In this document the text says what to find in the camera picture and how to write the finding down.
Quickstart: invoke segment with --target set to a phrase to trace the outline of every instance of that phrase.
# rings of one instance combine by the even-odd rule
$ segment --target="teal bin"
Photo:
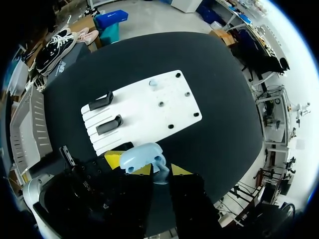
[[[115,23],[105,28],[100,35],[100,40],[103,46],[110,45],[113,42],[119,41],[119,23]]]

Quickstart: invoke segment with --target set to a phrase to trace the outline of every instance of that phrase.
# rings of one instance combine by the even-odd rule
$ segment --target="pink sneaker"
[[[88,34],[89,31],[90,31],[90,29],[89,29],[88,27],[83,28],[82,30],[80,30],[80,31],[78,32],[78,37],[80,37],[80,36],[82,36],[82,35]]]
[[[88,46],[98,37],[98,35],[99,31],[94,30],[85,35],[79,36],[77,42],[85,42],[85,44]]]

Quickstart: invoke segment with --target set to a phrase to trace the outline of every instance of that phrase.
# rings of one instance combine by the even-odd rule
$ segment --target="black table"
[[[81,108],[109,90],[177,69],[185,75],[203,119],[158,144],[168,161],[204,178],[215,203],[256,159],[262,131],[238,63],[214,36],[171,32],[135,37],[106,46],[70,66],[44,92],[54,151],[67,145],[72,156],[93,158],[96,154]],[[63,167],[64,161],[59,160],[40,171],[54,174]],[[168,186],[155,185],[148,235],[175,227],[174,220]]]

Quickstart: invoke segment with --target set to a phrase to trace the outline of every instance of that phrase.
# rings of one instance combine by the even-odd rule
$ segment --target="white plate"
[[[132,142],[134,146],[158,142],[202,119],[196,100],[179,70],[130,84],[114,91],[113,95],[109,106],[90,111],[89,105],[85,105],[81,109],[97,155],[126,142]],[[98,135],[96,127],[114,120],[117,115],[121,115],[124,123]]]

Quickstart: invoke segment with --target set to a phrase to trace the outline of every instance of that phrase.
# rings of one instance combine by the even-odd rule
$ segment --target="black handle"
[[[89,103],[90,111],[96,110],[104,106],[108,106],[112,102],[113,97],[114,97],[113,92],[108,91],[106,94],[106,97],[103,97],[101,99],[98,99]]]
[[[116,129],[121,124],[123,124],[123,119],[122,119],[121,115],[118,115],[118,116],[115,117],[114,120],[97,126],[96,127],[96,131],[98,132],[98,135],[101,135],[101,134],[109,132],[109,131],[111,131],[113,129]]]

